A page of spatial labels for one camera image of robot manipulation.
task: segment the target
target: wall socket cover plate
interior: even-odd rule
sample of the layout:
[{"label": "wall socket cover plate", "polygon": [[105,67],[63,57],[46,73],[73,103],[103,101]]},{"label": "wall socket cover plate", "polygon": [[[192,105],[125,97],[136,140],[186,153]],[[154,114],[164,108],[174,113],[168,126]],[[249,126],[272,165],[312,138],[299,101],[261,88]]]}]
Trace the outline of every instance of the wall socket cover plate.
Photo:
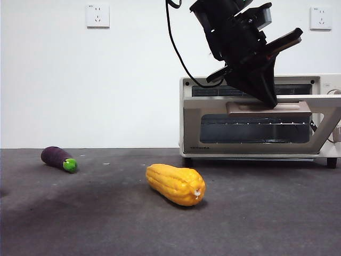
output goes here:
[{"label": "wall socket cover plate", "polygon": [[310,29],[311,30],[331,30],[332,29],[332,9],[331,7],[311,7],[310,8]]},{"label": "wall socket cover plate", "polygon": [[109,28],[109,4],[89,4],[86,6],[86,25],[88,28]]}]

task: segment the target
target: eggplant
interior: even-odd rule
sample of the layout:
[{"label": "eggplant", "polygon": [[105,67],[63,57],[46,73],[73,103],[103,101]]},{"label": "eggplant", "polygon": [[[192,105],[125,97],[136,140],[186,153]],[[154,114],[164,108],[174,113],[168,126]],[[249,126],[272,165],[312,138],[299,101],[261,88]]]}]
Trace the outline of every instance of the eggplant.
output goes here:
[{"label": "eggplant", "polygon": [[77,161],[64,149],[51,146],[43,150],[41,154],[42,161],[52,167],[65,170],[69,173],[75,173]]}]

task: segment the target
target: dark gray floor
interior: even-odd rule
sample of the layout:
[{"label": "dark gray floor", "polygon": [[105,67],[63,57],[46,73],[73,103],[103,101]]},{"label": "dark gray floor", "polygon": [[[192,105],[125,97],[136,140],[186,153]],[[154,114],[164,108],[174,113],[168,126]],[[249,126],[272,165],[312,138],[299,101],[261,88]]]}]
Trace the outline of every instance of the dark gray floor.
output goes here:
[{"label": "dark gray floor", "polygon": [[77,174],[40,152],[2,150],[3,256],[341,254],[341,169],[323,160],[196,161],[205,199],[183,208],[144,177],[152,163],[181,166],[177,149],[69,150]]}]

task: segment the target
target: black cable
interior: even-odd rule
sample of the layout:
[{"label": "black cable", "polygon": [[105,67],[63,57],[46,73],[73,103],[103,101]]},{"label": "black cable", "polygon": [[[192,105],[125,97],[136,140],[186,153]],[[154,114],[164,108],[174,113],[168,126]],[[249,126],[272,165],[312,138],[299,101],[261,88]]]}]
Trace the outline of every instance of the black cable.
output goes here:
[{"label": "black cable", "polygon": [[172,0],[167,0],[167,3],[175,9],[179,9],[182,4],[182,0],[179,0],[179,4],[174,3]]},{"label": "black cable", "polygon": [[176,55],[178,56],[183,68],[185,69],[186,73],[189,75],[189,77],[197,84],[199,85],[201,88],[214,88],[214,87],[217,87],[217,86],[220,86],[223,82],[224,82],[224,79],[222,79],[219,83],[217,84],[214,84],[214,85],[202,85],[200,84],[188,71],[185,63],[183,62],[181,56],[180,56],[180,53],[179,51],[177,50],[176,46],[175,46],[175,43],[174,43],[174,40],[173,40],[173,36],[172,36],[172,30],[171,30],[171,21],[169,20],[169,8],[168,8],[168,5],[178,9],[180,6],[181,6],[181,0],[180,0],[180,3],[179,5],[175,4],[173,1],[171,0],[166,0],[166,14],[167,14],[167,24],[168,24],[168,33],[169,33],[169,37],[170,37],[170,41],[172,42],[172,45],[173,45],[173,48],[176,52]]}]

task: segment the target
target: yellow squash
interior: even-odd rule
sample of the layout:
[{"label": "yellow squash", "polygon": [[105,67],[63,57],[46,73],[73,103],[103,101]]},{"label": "yellow squash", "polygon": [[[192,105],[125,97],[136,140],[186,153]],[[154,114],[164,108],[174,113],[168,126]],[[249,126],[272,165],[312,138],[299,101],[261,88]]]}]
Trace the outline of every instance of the yellow squash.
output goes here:
[{"label": "yellow squash", "polygon": [[145,176],[153,189],[178,205],[196,205],[205,194],[205,182],[194,169],[152,164]]}]

